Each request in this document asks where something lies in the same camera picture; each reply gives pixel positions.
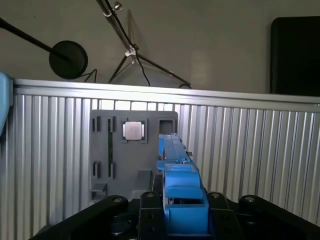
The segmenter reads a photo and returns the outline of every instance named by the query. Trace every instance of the corrugated metal wall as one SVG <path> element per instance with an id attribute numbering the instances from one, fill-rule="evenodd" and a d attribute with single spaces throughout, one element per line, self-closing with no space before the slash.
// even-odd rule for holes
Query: corrugated metal wall
<path id="1" fill-rule="evenodd" d="M 320 111 L 16 94 L 0 145 L 1 240 L 88 206 L 92 109 L 176 111 L 208 190 L 258 195 L 320 226 Z"/>

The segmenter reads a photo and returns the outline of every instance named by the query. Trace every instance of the black cable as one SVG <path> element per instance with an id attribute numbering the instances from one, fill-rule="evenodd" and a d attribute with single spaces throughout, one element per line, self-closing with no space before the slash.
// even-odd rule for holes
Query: black cable
<path id="1" fill-rule="evenodd" d="M 118 23 L 118 25 L 119 25 L 119 27 L 120 27 L 120 29 L 121 29 L 121 32 L 123 33 L 125 39 L 126 39 L 126 40 L 129 42 L 129 44 L 134 48 L 136 60 L 138 61 L 139 65 L 140 65 L 140 67 L 141 67 L 142 74 L 143 74 L 145 80 L 147 81 L 148 86 L 150 86 L 150 81 L 149 81 L 149 79 L 148 79 L 148 77 L 147 77 L 147 75 L 146 75 L 146 73 L 145 73 L 144 66 L 142 66 L 142 63 L 141 63 L 141 61 L 140 61 L 140 58 L 139 58 L 139 56 L 138 56 L 138 54 L 137 54 L 137 52 L 138 52 L 137 47 L 132 43 L 132 41 L 131 41 L 130 38 L 128 37 L 128 35 L 127 35 L 124 27 L 122 26 L 122 24 L 121 24 L 118 16 L 116 15 L 114 9 L 111 7 L 110 2 L 109 2 L 108 0 L 106 0 L 105 3 L 106 3 L 106 5 L 108 6 L 108 8 L 110 9 L 110 12 L 111 12 L 111 14 L 114 16 L 116 22 Z"/>
<path id="2" fill-rule="evenodd" d="M 186 84 L 186 83 L 181 84 L 178 88 L 180 89 L 182 86 L 187 86 L 187 87 L 189 87 L 190 89 L 192 89 L 192 87 L 191 87 L 189 84 Z"/>
<path id="3" fill-rule="evenodd" d="M 85 80 L 83 81 L 83 82 L 85 83 L 86 81 L 89 80 L 89 78 L 91 77 L 91 75 L 94 74 L 94 83 L 95 83 L 95 82 L 97 81 L 97 73 L 98 73 L 98 70 L 95 68 L 95 69 L 92 70 L 92 72 L 83 74 L 83 75 L 81 75 L 80 77 L 87 76 L 87 77 L 85 78 Z"/>

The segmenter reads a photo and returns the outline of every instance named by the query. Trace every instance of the metal square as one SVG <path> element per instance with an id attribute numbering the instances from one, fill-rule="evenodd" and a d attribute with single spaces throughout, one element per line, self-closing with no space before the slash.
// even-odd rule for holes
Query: metal square
<path id="1" fill-rule="evenodd" d="M 145 126 L 140 121 L 126 121 L 122 132 L 126 140 L 141 140 L 145 136 Z"/>

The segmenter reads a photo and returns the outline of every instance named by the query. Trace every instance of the black round disc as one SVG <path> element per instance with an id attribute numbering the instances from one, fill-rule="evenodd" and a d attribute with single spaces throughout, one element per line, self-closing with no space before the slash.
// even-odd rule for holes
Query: black round disc
<path id="1" fill-rule="evenodd" d="M 87 69 L 88 55 L 80 44 L 74 41 L 60 41 L 52 49 L 53 52 L 50 52 L 49 55 L 49 64 L 59 77 L 77 79 Z"/>

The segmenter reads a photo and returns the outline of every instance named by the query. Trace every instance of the gray panel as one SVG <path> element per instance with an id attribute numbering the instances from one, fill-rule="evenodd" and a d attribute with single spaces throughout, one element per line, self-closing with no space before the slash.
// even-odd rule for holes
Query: gray panel
<path id="1" fill-rule="evenodd" d="M 320 226 L 319 103 L 317 97 L 15 80 L 0 143 L 0 237 L 24 240 L 88 206 L 91 109 L 176 111 L 178 134 L 209 191 L 235 201 L 259 194 Z"/>
<path id="2" fill-rule="evenodd" d="M 94 193 L 122 195 L 130 198 L 139 170 L 158 172 L 159 130 L 163 120 L 171 121 L 172 130 L 177 131 L 178 116 L 174 111 L 125 111 L 94 110 L 90 115 L 90 162 L 99 168 L 95 175 L 91 173 L 91 190 Z M 109 175 L 109 131 L 108 120 L 112 121 L 112 170 Z M 144 121 L 144 140 L 123 140 L 123 121 Z"/>

